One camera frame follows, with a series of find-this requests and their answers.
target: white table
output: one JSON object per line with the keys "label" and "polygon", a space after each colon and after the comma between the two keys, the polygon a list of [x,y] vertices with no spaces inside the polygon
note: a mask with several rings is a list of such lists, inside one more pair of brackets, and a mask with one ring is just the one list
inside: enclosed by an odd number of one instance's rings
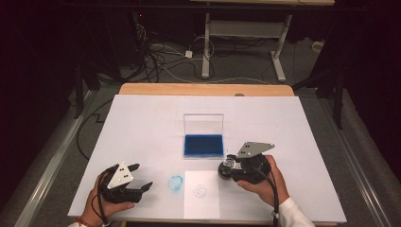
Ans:
{"label": "white table", "polygon": [[[308,5],[308,6],[333,6],[334,0],[192,0],[195,2],[213,3],[233,3],[233,4],[270,4],[270,5]],[[280,54],[287,37],[289,24],[292,15],[287,15],[283,23],[268,22],[240,22],[240,21],[218,21],[210,20],[210,13],[206,13],[204,31],[204,49],[202,60],[203,78],[209,78],[210,65],[210,36],[237,36],[237,37],[256,37],[256,38],[278,38],[275,51],[270,52],[271,60],[280,82],[286,81],[286,76],[280,62]]]}
{"label": "white table", "polygon": [[[186,84],[184,87],[196,90],[197,86],[207,88],[208,85]],[[209,86],[211,90],[218,87]],[[168,180],[180,176],[185,183],[186,171],[210,170],[218,174],[217,168],[222,161],[184,159],[184,114],[224,114],[225,154],[237,153],[245,141],[275,144],[276,147],[269,153],[281,168],[290,195],[304,212],[320,225],[346,221],[303,107],[296,96],[116,96],[68,216],[80,216],[87,195],[101,171],[126,162],[129,165],[141,165],[133,172],[132,187],[148,182],[153,182],[153,186],[134,209],[116,214],[113,217],[115,219],[271,223],[271,207],[233,181],[219,178],[218,218],[184,217],[185,191],[183,187],[172,191],[167,186]]]}

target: white sleeve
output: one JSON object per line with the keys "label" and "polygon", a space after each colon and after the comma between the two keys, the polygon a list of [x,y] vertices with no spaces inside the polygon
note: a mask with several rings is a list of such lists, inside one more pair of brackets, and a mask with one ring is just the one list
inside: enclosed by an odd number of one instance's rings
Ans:
{"label": "white sleeve", "polygon": [[279,206],[279,214],[280,224],[282,227],[315,226],[292,198],[288,198],[286,201],[281,203]]}

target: person's left hand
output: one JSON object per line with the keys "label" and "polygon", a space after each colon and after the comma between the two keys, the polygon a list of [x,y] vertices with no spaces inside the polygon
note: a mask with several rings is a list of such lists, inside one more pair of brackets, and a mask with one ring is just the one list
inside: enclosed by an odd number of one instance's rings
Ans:
{"label": "person's left hand", "polygon": [[98,203],[97,203],[97,198],[94,199],[96,195],[98,195],[101,198],[102,205],[103,205],[103,211],[104,215],[106,217],[109,217],[117,212],[128,210],[134,207],[134,203],[130,201],[125,201],[122,203],[114,204],[108,201],[105,201],[103,197],[100,195],[100,193],[97,194],[97,182],[99,180],[100,176],[97,176],[95,186],[89,193],[88,199],[86,200],[86,205],[85,209],[83,210],[82,216],[80,219],[82,221],[85,221],[87,224],[89,224],[92,227],[99,226],[103,224],[103,221],[101,218],[96,214],[100,214]]}

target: wooden table edge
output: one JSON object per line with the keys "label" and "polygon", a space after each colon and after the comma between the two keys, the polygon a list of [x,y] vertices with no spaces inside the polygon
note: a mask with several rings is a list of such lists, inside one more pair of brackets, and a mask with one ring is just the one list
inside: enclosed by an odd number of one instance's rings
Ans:
{"label": "wooden table edge", "polygon": [[288,85],[125,83],[120,95],[155,96],[295,96]]}

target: floor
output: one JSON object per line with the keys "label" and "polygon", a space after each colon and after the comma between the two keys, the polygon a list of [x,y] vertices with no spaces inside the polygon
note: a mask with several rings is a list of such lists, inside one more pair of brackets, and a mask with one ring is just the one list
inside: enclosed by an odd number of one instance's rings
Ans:
{"label": "floor", "polygon": [[[312,44],[309,39],[285,44],[280,57],[287,77],[284,84],[293,85],[308,78],[319,57],[319,53],[311,50]],[[270,51],[275,45],[276,40],[216,40],[211,58],[214,73],[210,79],[202,79],[201,61],[181,60],[187,47],[157,43],[151,47],[151,56],[157,58],[159,64],[164,63],[164,70],[158,74],[152,69],[150,59],[148,79],[143,72],[131,80],[279,84],[270,60]],[[201,51],[196,46],[193,50],[193,59],[200,59]],[[125,76],[132,71],[128,66],[121,67]],[[99,91],[88,91],[79,119],[73,119],[76,108],[74,96],[71,96],[70,111],[9,200],[0,216],[0,226],[67,226],[72,222],[67,213],[87,165],[84,156],[91,155],[109,111],[110,100],[120,88],[120,84],[105,75],[99,75],[99,80]],[[331,117],[331,98],[317,99],[313,88],[303,88],[295,93],[301,99],[348,220],[339,226],[401,226],[400,182],[358,118],[351,97],[345,91],[343,130],[340,131]],[[134,223],[132,226],[182,225]]]}

